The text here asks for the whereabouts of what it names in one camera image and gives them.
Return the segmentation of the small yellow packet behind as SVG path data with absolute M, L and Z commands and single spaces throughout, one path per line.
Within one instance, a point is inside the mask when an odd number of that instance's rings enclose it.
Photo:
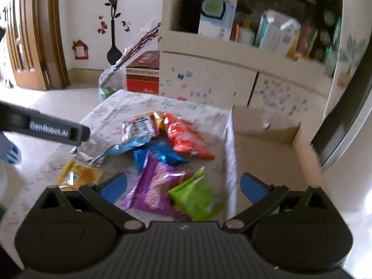
M 154 111 L 153 116 L 154 116 L 154 121 L 155 121 L 156 126 L 158 127 L 158 129 L 159 130 L 165 130 L 163 112 Z

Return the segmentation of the wooden door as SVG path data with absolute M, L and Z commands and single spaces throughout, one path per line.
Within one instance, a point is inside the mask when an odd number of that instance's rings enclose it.
M 17 86 L 31 90 L 69 86 L 59 0 L 10 0 L 5 11 L 6 42 Z

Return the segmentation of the cardboard box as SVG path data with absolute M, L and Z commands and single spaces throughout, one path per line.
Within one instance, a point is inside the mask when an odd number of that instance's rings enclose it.
M 273 112 L 234 106 L 225 130 L 227 217 L 252 206 L 240 178 L 250 173 L 267 185 L 304 191 L 321 185 L 323 176 L 316 152 L 300 124 Z

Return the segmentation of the yellow snack packet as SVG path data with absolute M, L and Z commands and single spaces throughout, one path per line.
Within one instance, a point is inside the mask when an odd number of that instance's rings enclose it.
M 60 172 L 56 185 L 62 191 L 75 191 L 82 185 L 93 183 L 97 185 L 103 176 L 101 168 L 86 166 L 70 160 Z

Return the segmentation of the silver light-blue snack packet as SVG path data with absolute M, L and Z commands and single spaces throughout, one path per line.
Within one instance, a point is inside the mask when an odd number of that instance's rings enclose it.
M 91 139 L 79 147 L 75 146 L 71 149 L 70 153 L 75 161 L 99 168 L 107 157 L 129 152 L 138 147 L 145 146 L 149 142 L 149 138 L 140 137 L 139 139 L 128 140 L 121 144 L 109 145 L 104 140 Z

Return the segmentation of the white blue milk snack packet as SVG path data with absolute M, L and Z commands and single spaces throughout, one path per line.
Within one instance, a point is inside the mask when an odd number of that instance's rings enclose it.
M 122 123 L 122 142 L 137 139 L 138 137 L 157 137 L 158 126 L 153 115 L 144 115 Z

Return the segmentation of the red house wall sticker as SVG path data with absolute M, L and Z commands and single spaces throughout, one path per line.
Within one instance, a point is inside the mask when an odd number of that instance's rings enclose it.
M 88 60 L 88 46 L 83 41 L 74 41 L 72 49 L 76 60 Z

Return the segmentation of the cream cabinet with stickers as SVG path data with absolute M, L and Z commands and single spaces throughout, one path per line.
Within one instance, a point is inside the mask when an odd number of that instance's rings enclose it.
M 312 140 L 339 102 L 371 38 L 371 0 L 238 0 L 230 40 L 198 34 L 203 0 L 163 0 L 160 94 L 230 108 L 247 105 L 301 124 Z M 296 18 L 287 57 L 238 43 L 267 10 Z

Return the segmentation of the white teal open box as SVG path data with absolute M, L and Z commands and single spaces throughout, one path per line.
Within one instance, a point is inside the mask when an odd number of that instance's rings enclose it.
M 301 24 L 296 18 L 267 10 L 261 17 L 254 45 L 261 50 L 287 57 L 300 31 Z

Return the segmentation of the white blue green box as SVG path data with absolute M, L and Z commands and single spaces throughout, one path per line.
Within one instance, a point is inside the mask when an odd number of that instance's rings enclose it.
M 203 0 L 198 34 L 230 40 L 238 0 Z

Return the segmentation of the green snack packet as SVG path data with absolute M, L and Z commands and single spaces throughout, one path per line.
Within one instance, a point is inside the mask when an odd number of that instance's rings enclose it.
M 209 221 L 225 207 L 224 194 L 213 193 L 204 169 L 198 169 L 189 179 L 168 191 L 176 207 L 192 222 Z

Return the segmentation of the dark blue snack packet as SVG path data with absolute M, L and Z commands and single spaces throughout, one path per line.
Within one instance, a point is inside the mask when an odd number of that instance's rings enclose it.
M 171 165 L 180 166 L 188 163 L 188 160 L 178 155 L 167 140 L 151 140 L 145 146 L 133 150 L 134 162 L 138 173 L 145 167 L 147 155 L 150 153 L 157 161 Z

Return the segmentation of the purple snack packet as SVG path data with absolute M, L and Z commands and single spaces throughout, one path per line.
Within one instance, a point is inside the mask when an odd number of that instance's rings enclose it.
M 183 213 L 176 208 L 168 192 L 187 179 L 187 173 L 158 161 L 152 153 L 146 154 L 144 168 L 128 192 L 124 209 L 141 210 L 179 219 Z

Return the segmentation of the red brown carton box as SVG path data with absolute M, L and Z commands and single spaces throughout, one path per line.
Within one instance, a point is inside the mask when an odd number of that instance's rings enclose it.
M 159 58 L 158 50 L 146 51 L 126 67 L 128 91 L 159 94 Z

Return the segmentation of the orange red snack packet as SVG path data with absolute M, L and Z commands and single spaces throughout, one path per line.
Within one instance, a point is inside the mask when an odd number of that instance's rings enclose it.
M 168 112 L 163 112 L 163 123 L 176 153 L 214 160 L 214 155 L 193 123 Z

